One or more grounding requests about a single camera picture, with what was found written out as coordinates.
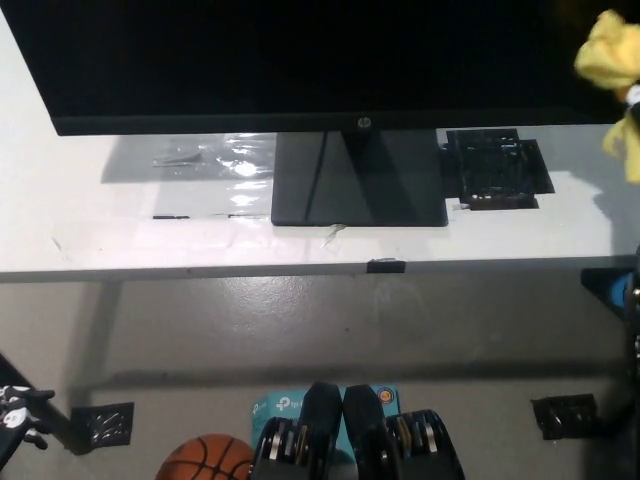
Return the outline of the left robot hand panda glove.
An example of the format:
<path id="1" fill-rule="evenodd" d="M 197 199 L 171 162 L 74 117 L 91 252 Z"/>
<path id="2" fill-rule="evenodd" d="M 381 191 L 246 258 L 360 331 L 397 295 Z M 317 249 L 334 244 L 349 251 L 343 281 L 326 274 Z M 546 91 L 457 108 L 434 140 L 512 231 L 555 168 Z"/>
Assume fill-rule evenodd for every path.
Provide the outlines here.
<path id="1" fill-rule="evenodd" d="M 1 387 L 1 454 L 12 455 L 21 443 L 31 443 L 39 450 L 48 448 L 43 435 L 50 430 L 31 413 L 29 407 L 46 403 L 55 396 L 53 390 L 25 386 Z"/>

